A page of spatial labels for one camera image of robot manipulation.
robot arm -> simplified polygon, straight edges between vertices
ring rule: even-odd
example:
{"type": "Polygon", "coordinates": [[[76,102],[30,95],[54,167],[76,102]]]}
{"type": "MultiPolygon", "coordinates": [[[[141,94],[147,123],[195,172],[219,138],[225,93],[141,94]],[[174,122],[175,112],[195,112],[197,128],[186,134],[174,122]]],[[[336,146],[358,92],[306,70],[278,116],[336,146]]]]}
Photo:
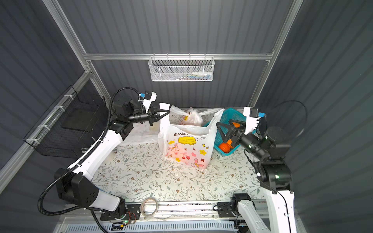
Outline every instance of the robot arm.
{"type": "Polygon", "coordinates": [[[256,233],[296,233],[294,219],[294,193],[292,191],[291,172],[284,158],[290,145],[284,143],[288,136],[279,127],[269,127],[262,139],[251,132],[258,125],[261,115],[256,108],[246,107],[244,115],[246,122],[229,120],[229,125],[217,123],[223,143],[231,140],[231,146],[243,146],[259,161],[249,162],[254,166],[260,189],[268,205],[271,231],[262,222],[255,205],[246,193],[235,193],[231,198],[232,212],[242,215],[251,232],[256,233]],[[228,129],[224,134],[221,127],[228,129]]]}
{"type": "Polygon", "coordinates": [[[145,107],[145,113],[141,110],[136,113],[131,98],[127,96],[119,97],[113,102],[116,113],[111,117],[105,137],[101,140],[104,131],[99,140],[81,158],[71,164],[68,169],[59,169],[55,173],[55,179],[58,180],[56,187],[60,199],[83,208],[109,211],[116,219],[123,217],[126,213],[125,200],[100,190],[91,180],[101,163],[128,136],[133,129],[133,123],[149,121],[149,124],[153,125],[154,122],[169,114],[169,111],[150,107],[150,103],[156,99],[154,92],[146,91],[145,94],[139,96],[144,97],[141,104],[145,107]],[[59,179],[67,171],[72,172],[59,179]]]}

bunny cartoon print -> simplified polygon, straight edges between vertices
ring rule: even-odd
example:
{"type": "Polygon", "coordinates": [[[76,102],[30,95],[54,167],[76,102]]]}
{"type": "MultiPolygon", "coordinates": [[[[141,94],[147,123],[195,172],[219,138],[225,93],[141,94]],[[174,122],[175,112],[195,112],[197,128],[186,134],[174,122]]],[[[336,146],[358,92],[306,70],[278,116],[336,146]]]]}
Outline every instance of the bunny cartoon print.
{"type": "Polygon", "coordinates": [[[203,164],[198,164],[198,159],[194,160],[194,163],[191,164],[192,167],[203,167],[203,164]]]}
{"type": "Polygon", "coordinates": [[[175,143],[175,145],[173,145],[173,147],[169,147],[168,149],[170,149],[171,151],[179,151],[180,149],[178,148],[178,144],[175,143]]]}

white vent grille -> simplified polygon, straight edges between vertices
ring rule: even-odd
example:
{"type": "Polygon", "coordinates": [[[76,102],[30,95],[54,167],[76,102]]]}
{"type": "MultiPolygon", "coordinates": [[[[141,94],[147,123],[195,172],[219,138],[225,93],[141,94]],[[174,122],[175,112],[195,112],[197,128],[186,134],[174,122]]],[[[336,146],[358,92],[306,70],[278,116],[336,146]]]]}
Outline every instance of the white vent grille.
{"type": "Polygon", "coordinates": [[[158,82],[212,81],[214,66],[213,57],[149,58],[151,79],[158,82]]]}
{"type": "MultiPolygon", "coordinates": [[[[136,222],[135,224],[128,225],[123,230],[110,230],[112,223],[101,223],[101,225],[108,232],[164,232],[164,231],[187,231],[193,230],[200,231],[227,231],[237,232],[234,228],[234,222],[223,220],[203,220],[203,221],[169,221],[169,222],[136,222]]],[[[101,233],[95,223],[86,224],[69,224],[66,233],[101,233]]]]}

wire mesh basket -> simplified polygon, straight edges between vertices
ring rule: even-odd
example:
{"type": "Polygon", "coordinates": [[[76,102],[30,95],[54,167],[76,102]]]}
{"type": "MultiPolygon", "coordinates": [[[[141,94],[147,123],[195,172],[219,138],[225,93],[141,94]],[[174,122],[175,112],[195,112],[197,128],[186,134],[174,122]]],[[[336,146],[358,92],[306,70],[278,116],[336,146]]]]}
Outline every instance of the wire mesh basket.
{"type": "Polygon", "coordinates": [[[53,110],[46,122],[40,125],[40,119],[23,139],[41,155],[79,158],[106,126],[108,109],[99,95],[74,92],[53,110]]]}
{"type": "Polygon", "coordinates": [[[152,56],[149,58],[151,79],[157,82],[212,81],[214,57],[152,56]]]}

orange toy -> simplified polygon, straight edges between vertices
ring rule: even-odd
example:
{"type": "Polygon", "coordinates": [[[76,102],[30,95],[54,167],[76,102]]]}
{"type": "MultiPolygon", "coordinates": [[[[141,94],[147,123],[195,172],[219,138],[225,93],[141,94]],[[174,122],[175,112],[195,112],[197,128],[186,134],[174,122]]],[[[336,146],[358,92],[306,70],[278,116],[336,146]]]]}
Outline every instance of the orange toy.
{"type": "Polygon", "coordinates": [[[234,127],[236,128],[239,128],[241,125],[239,123],[236,123],[236,122],[232,122],[232,124],[234,125],[234,127]]]}
{"type": "Polygon", "coordinates": [[[222,150],[224,153],[229,153],[233,147],[231,146],[232,140],[228,140],[226,143],[222,143],[219,145],[220,150],[222,150]]]}

